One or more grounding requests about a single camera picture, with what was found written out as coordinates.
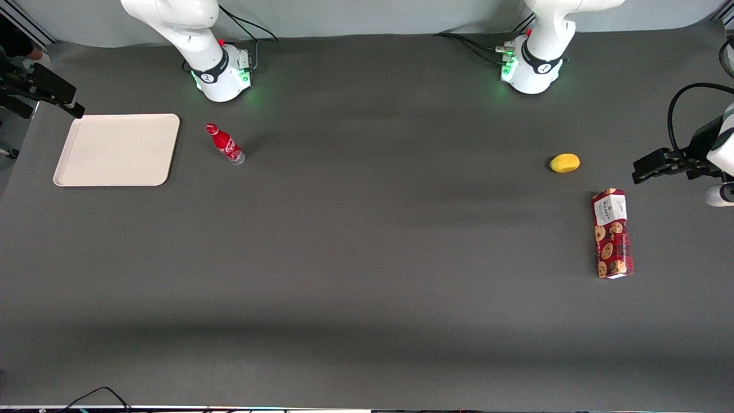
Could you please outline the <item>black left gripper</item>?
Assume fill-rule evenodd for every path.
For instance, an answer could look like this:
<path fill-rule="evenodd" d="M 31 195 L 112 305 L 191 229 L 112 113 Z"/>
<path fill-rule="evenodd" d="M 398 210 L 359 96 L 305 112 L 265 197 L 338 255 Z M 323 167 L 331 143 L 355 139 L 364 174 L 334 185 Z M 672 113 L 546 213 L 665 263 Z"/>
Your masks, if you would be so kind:
<path fill-rule="evenodd" d="M 709 151 L 713 149 L 718 139 L 722 125 L 723 116 L 719 116 L 697 129 L 689 145 L 682 149 L 686 160 L 672 149 L 660 148 L 648 154 L 647 161 L 635 161 L 632 173 L 634 185 L 640 185 L 658 176 L 672 176 L 684 172 L 688 180 L 696 180 L 703 176 L 724 180 L 723 171 L 707 159 Z"/>

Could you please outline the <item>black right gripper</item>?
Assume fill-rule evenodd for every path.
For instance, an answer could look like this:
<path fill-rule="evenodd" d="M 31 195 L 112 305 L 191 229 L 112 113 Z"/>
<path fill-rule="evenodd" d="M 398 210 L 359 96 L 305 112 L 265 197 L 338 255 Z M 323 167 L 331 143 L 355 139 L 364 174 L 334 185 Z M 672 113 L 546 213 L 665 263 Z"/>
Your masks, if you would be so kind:
<path fill-rule="evenodd" d="M 8 59 L 1 61 L 1 107 L 23 119 L 30 119 L 34 109 L 19 97 L 52 104 L 80 119 L 85 108 L 76 101 L 76 87 L 40 63 L 19 67 Z"/>

